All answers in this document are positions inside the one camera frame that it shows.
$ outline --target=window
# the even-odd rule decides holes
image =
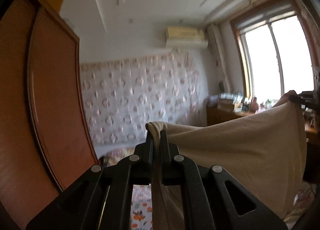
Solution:
[[[235,27],[250,96],[265,102],[278,100],[289,90],[314,89],[308,43],[289,0],[269,5]]]

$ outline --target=wooden window frame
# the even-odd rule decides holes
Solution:
[[[235,38],[236,44],[237,44],[238,55],[240,58],[242,79],[243,79],[243,90],[244,90],[244,95],[246,97],[252,96],[252,88],[250,87],[251,83],[250,83],[250,74],[249,74],[249,70],[248,70],[247,58],[244,53],[244,48],[243,48],[243,44],[241,41],[241,35],[239,33],[239,29],[237,28],[237,25],[240,22],[244,21],[245,19],[250,18],[251,16],[257,14],[258,12],[260,12],[260,11],[262,11],[272,5],[275,5],[277,3],[283,2],[283,1],[289,1],[291,3],[291,5],[293,6],[295,13],[300,21],[304,35],[306,37],[306,41],[308,44],[310,57],[311,57],[311,64],[313,67],[319,67],[319,60],[318,60],[318,56],[316,53],[316,47],[313,42],[310,29],[308,27],[306,20],[302,17],[301,9],[299,8],[296,0],[268,0],[266,2],[263,2],[263,3],[255,6],[254,8],[246,11],[245,13],[241,14],[240,16],[238,16],[230,21],[231,29],[232,29],[232,32],[233,32],[233,35],[234,35],[234,38]]]

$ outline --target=window frame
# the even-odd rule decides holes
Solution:
[[[234,38],[236,40],[237,50],[238,50],[238,54],[239,54],[239,58],[240,58],[240,65],[241,65],[242,79],[243,79],[243,90],[244,90],[245,97],[250,98],[250,97],[254,96],[254,80],[253,80],[253,75],[252,75],[252,67],[251,67],[248,47],[246,46],[246,42],[244,43],[245,33],[240,34],[240,30],[237,28],[237,26],[239,23],[246,20],[247,18],[250,18],[250,17],[256,15],[258,12],[263,11],[264,9],[266,9],[268,7],[271,7],[277,3],[284,2],[284,1],[289,1],[295,10],[295,15],[298,17],[298,20],[301,24],[302,30],[303,30],[304,35],[306,37],[312,66],[319,67],[319,61],[318,61],[318,57],[316,54],[316,47],[313,42],[311,32],[309,30],[307,22],[305,21],[305,19],[301,15],[301,9],[299,8],[297,2],[295,0],[268,0],[268,1],[265,1],[257,6],[254,6],[250,10],[244,12],[240,16],[237,16],[230,21],[231,29],[233,31]],[[271,28],[271,23],[268,23],[267,25],[270,29],[273,43],[275,45],[275,49],[276,49],[276,53],[277,53],[279,73],[280,73],[280,83],[281,83],[281,94],[284,94],[285,93],[284,92],[284,78],[283,78],[283,73],[282,73],[282,65],[281,65],[279,50],[277,47],[277,43],[276,43],[276,40],[274,37],[273,30]]]

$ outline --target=wooden desk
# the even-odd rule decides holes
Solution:
[[[249,112],[229,113],[219,110],[217,108],[207,107],[207,126],[231,121],[252,114],[253,113]],[[306,123],[304,128],[306,131],[308,142],[320,145],[320,138],[318,137],[316,130],[313,127],[311,127],[309,123]]]

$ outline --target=window pane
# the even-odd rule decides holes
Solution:
[[[284,91],[312,91],[311,57],[297,16],[272,23],[282,63]]]
[[[254,94],[258,103],[281,97],[276,49],[267,25],[245,34],[252,65]]]

